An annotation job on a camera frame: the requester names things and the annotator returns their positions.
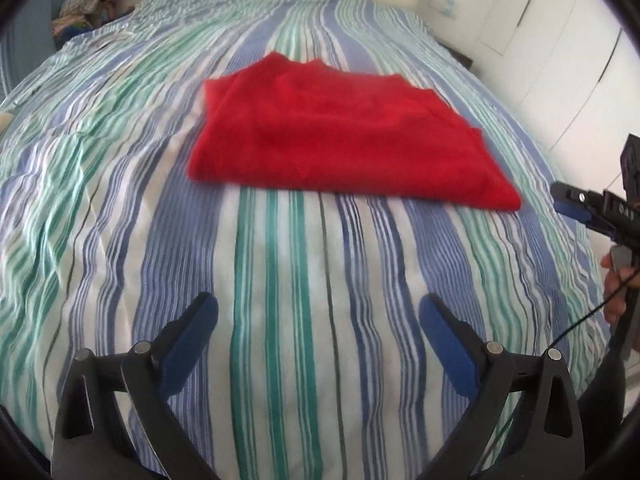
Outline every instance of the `pile of clothes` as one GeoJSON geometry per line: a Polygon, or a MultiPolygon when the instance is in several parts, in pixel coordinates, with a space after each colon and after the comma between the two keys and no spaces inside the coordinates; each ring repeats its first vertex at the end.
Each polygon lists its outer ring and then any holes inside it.
{"type": "Polygon", "coordinates": [[[117,2],[118,0],[65,0],[60,17],[52,22],[56,48],[60,49],[71,38],[119,18],[117,2]]]}

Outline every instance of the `folded clothes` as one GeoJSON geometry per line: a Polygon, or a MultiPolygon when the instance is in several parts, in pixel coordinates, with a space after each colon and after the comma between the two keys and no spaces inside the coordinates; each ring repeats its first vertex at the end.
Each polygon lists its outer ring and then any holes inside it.
{"type": "Polygon", "coordinates": [[[58,50],[71,38],[94,30],[82,14],[68,14],[57,18],[52,22],[52,29],[53,40],[58,50]]]}
{"type": "Polygon", "coordinates": [[[206,122],[188,162],[194,180],[520,208],[480,130],[399,75],[272,53],[204,89],[206,122]]]}

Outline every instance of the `finger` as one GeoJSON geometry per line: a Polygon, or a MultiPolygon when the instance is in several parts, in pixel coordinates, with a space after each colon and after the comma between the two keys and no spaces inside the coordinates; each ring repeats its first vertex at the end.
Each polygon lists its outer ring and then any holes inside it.
{"type": "Polygon", "coordinates": [[[616,297],[604,307],[605,312],[621,317],[626,312],[626,303],[623,298],[616,297]]]}
{"type": "Polygon", "coordinates": [[[611,295],[620,286],[620,283],[620,277],[615,272],[610,270],[604,278],[604,290],[608,295],[611,295]]]}
{"type": "Polygon", "coordinates": [[[605,269],[611,268],[611,266],[613,265],[613,260],[611,259],[611,253],[607,253],[602,257],[600,261],[600,265],[603,266],[605,269]]]}
{"type": "Polygon", "coordinates": [[[604,313],[604,321],[606,321],[610,325],[613,325],[614,323],[616,323],[618,321],[618,319],[619,319],[618,316],[616,316],[612,312],[605,312],[604,313]]]}
{"type": "MultiPolygon", "coordinates": [[[[629,278],[631,278],[631,276],[634,275],[634,273],[636,272],[637,269],[634,269],[633,267],[623,267],[622,269],[620,269],[620,278],[623,281],[628,280],[629,278]]],[[[640,286],[640,273],[637,274],[629,283],[629,286],[634,286],[634,287],[639,287],[640,286]]]]}

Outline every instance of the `human hand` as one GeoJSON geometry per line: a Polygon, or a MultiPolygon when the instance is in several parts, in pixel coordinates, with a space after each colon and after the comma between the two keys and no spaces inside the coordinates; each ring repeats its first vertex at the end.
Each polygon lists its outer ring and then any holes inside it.
{"type": "MultiPolygon", "coordinates": [[[[611,294],[613,294],[616,289],[620,286],[620,283],[624,280],[628,280],[631,275],[636,272],[635,269],[631,267],[623,267],[620,269],[620,273],[617,274],[613,270],[613,261],[611,260],[611,253],[607,254],[600,265],[605,269],[609,269],[606,278],[604,279],[604,294],[605,298],[608,298],[611,294]]],[[[640,287],[640,274],[634,277],[627,286],[640,287]]],[[[619,293],[615,295],[615,297],[611,298],[609,302],[604,306],[604,319],[607,320],[607,323],[614,324],[618,322],[618,320],[622,317],[622,315],[626,312],[626,303],[625,303],[625,293],[621,290],[619,293]]],[[[634,341],[634,350],[640,352],[640,332],[636,335],[636,340],[634,341]]]]}

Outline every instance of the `blue and green striped duvet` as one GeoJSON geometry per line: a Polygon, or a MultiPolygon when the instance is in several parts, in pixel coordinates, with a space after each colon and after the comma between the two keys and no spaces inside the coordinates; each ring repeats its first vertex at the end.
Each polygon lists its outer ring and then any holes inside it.
{"type": "MultiPolygon", "coordinates": [[[[220,322],[170,403],[222,478],[413,479],[466,407],[419,329],[423,294],[540,354],[602,293],[540,151],[410,12],[145,0],[69,42],[2,109],[15,119],[0,134],[0,402],[45,452],[79,348],[126,351],[208,290],[220,322]],[[273,50],[436,89],[482,128],[522,210],[190,182],[202,81],[273,50]]],[[[562,343],[578,388],[604,339],[595,319],[562,343]]]]}

